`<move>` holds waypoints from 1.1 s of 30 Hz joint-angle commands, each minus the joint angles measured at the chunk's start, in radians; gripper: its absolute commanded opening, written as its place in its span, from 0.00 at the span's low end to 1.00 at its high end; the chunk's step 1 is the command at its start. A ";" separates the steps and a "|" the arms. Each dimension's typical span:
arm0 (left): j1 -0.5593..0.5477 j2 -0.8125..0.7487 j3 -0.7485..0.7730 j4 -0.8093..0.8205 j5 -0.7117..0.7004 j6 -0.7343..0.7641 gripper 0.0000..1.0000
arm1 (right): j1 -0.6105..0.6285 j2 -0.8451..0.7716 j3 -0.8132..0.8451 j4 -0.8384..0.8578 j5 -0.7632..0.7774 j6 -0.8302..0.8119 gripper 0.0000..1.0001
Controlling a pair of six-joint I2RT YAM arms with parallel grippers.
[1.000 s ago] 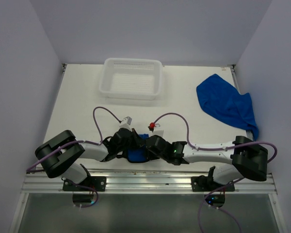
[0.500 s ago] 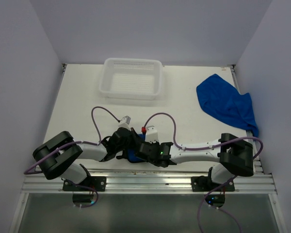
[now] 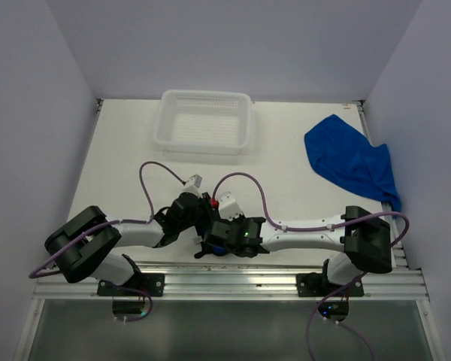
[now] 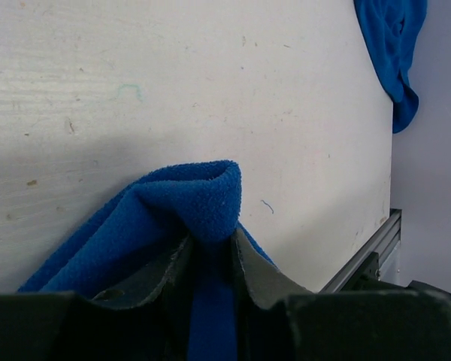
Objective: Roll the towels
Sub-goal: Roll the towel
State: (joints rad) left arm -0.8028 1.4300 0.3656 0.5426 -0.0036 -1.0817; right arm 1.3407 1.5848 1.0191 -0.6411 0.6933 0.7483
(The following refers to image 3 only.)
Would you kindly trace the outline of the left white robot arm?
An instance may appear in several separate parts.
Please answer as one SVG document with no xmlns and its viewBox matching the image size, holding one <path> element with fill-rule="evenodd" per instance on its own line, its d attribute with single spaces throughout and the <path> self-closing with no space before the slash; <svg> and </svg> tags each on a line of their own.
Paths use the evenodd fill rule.
<svg viewBox="0 0 451 361">
<path fill-rule="evenodd" d="M 192 227 L 202 236 L 218 215 L 208 193 L 183 192 L 148 221 L 109 220 L 93 205 L 57 229 L 44 247 L 67 282 L 74 284 L 95 274 L 115 247 L 167 247 Z"/>
</svg>

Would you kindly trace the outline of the blue towel with black trim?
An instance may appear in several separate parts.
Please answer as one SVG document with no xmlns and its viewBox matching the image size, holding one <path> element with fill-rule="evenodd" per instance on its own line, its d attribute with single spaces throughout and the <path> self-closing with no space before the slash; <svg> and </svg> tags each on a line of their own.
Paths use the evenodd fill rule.
<svg viewBox="0 0 451 361">
<path fill-rule="evenodd" d="M 206 255 L 214 255 L 221 257 L 229 253 L 225 248 L 204 243 L 201 238 L 197 238 L 195 240 L 195 244 L 201 247 L 200 251 L 194 254 L 195 259 L 200 259 Z"/>
</svg>

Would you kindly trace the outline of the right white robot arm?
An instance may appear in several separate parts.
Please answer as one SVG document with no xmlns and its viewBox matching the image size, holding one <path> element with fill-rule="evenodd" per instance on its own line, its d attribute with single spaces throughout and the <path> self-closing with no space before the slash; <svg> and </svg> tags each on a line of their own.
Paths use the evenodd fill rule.
<svg viewBox="0 0 451 361">
<path fill-rule="evenodd" d="M 390 225 L 382 214 L 347 206 L 342 214 L 320 220 L 274 221 L 264 217 L 216 218 L 202 241 L 238 257 L 253 258 L 282 250 L 330 250 L 319 285 L 337 295 L 360 274 L 392 271 Z"/>
</svg>

